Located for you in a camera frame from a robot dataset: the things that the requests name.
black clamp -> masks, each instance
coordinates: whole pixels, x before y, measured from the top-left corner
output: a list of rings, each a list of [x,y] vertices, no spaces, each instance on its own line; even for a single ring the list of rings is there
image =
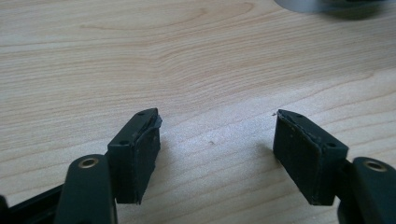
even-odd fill
[[[347,161],[348,147],[303,115],[278,110],[274,154],[310,204],[341,202],[342,224],[396,223],[396,171],[370,159]]]
[[[0,223],[118,223],[117,203],[141,203],[160,150],[157,108],[135,114],[107,146],[106,155],[73,161],[64,184],[8,208]]]

metal object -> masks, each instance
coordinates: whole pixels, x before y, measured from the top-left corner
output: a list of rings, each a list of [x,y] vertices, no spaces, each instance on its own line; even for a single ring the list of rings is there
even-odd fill
[[[361,7],[379,2],[378,0],[275,0],[285,9],[295,12],[325,12],[351,7]]]
[[[274,154],[310,204],[341,202],[342,224],[396,223],[396,170],[370,158],[347,161],[347,146],[310,119],[277,112]]]
[[[106,155],[73,161],[63,185],[7,206],[0,196],[0,223],[117,223],[118,203],[141,203],[160,150],[157,108],[135,114],[107,146]]]

wood grain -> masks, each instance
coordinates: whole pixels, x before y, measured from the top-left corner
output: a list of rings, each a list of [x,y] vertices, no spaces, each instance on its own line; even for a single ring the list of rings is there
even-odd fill
[[[395,166],[395,23],[395,4],[2,1],[0,193],[13,205],[61,184],[71,161],[158,107],[157,168],[120,223],[337,223],[338,203],[308,205],[274,158],[273,114],[304,114],[350,160]]]

